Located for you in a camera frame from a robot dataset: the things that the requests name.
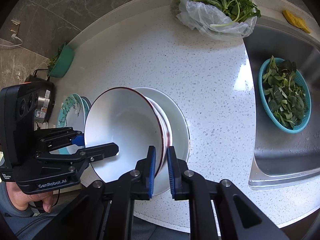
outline white cable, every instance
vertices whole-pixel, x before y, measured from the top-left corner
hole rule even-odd
[[[17,37],[15,34],[12,34],[11,38],[17,39],[17,40],[21,41],[21,43],[20,43],[20,44],[16,44],[16,45],[4,45],[4,44],[0,44],[0,46],[7,47],[7,48],[13,48],[13,47],[18,47],[18,46],[22,45],[22,39],[20,39],[19,37]]]

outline blue strainer basket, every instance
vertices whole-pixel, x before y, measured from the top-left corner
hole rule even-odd
[[[278,122],[278,120],[274,117],[273,113],[271,112],[269,106],[268,106],[268,103],[267,103],[267,100],[266,100],[266,96],[263,94],[263,87],[262,87],[262,76],[264,75],[266,69],[268,68],[268,65],[269,65],[269,62],[270,62],[271,59],[267,59],[262,65],[261,65],[261,68],[260,68],[260,71],[259,71],[259,76],[258,76],[258,84],[259,84],[259,92],[260,92],[260,97],[261,97],[261,101],[262,101],[262,105],[263,105],[263,108],[264,110],[266,111],[266,113],[268,114],[268,116],[271,118],[271,120],[275,123],[275,125],[281,129],[282,131],[286,132],[286,133],[298,133],[298,132],[301,132],[308,124],[309,122],[309,119],[310,119],[310,115],[311,115],[311,97],[310,97],[310,92],[309,92],[309,89],[308,89],[308,86],[307,86],[307,83],[306,81],[303,79],[303,76],[300,74],[300,72],[297,70],[296,71],[296,74],[297,74],[297,77],[294,79],[294,82],[303,87],[305,93],[306,93],[306,96],[305,96],[305,99],[306,99],[306,103],[308,104],[308,110],[305,110],[304,111],[304,117],[302,119],[302,122],[301,124],[299,125],[296,125],[293,130],[291,129],[288,129],[288,128],[285,128],[281,123]],[[278,57],[275,57],[275,62],[276,62],[276,65],[278,65],[280,62],[284,61],[284,59],[282,58],[278,58]]]

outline white speckled countertop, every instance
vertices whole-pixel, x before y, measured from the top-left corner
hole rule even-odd
[[[284,0],[256,2],[263,4],[265,15],[278,21],[282,19],[272,7],[282,3],[293,11],[297,9],[298,15],[303,14]],[[249,188],[256,120],[244,43],[204,38],[180,25],[169,12],[169,3],[170,0],[134,0],[82,31],[70,43],[75,58],[65,77],[56,82],[56,102],[62,102],[70,93],[93,102],[116,86],[159,89],[178,104],[187,120],[191,170],[212,181],[230,179],[280,227],[316,210],[320,205],[319,178],[268,191]],[[55,107],[53,123],[58,112],[59,107]],[[96,179],[90,168],[82,176],[84,185]],[[136,201],[135,215],[189,232],[188,202],[173,201],[170,191],[148,202]]]

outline human hand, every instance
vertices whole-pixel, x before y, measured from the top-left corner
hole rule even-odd
[[[15,182],[6,182],[7,192],[12,205],[20,210],[26,210],[28,203],[32,201],[43,201],[44,211],[50,213],[53,205],[53,191],[35,195],[24,194]]]

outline sink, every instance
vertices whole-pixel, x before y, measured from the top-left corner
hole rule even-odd
[[[259,19],[244,38],[256,97],[256,141],[249,177],[253,189],[287,187],[320,175],[320,44],[286,24]],[[273,55],[297,63],[311,94],[311,117],[298,134],[281,131],[266,114],[260,99],[258,73]]]

